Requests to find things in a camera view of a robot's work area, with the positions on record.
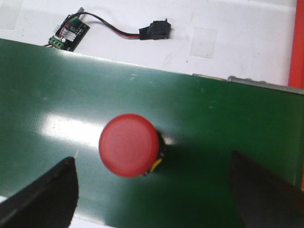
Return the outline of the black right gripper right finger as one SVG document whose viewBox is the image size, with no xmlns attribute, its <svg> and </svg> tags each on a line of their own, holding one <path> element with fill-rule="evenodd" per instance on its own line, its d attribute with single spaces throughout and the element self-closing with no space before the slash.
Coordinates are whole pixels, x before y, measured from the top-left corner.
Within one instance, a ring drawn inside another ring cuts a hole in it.
<svg viewBox="0 0 304 228">
<path fill-rule="evenodd" d="M 238 151 L 231 153 L 230 186 L 246 228 L 302 228 L 304 193 Z"/>
</svg>

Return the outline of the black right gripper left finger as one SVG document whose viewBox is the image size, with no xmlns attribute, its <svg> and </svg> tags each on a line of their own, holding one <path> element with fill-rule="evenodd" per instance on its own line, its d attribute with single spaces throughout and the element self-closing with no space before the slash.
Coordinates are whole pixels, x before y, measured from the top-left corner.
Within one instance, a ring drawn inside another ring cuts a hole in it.
<svg viewBox="0 0 304 228">
<path fill-rule="evenodd" d="M 75 159 L 66 157 L 0 204 L 2 228 L 67 228 L 79 198 Z"/>
</svg>

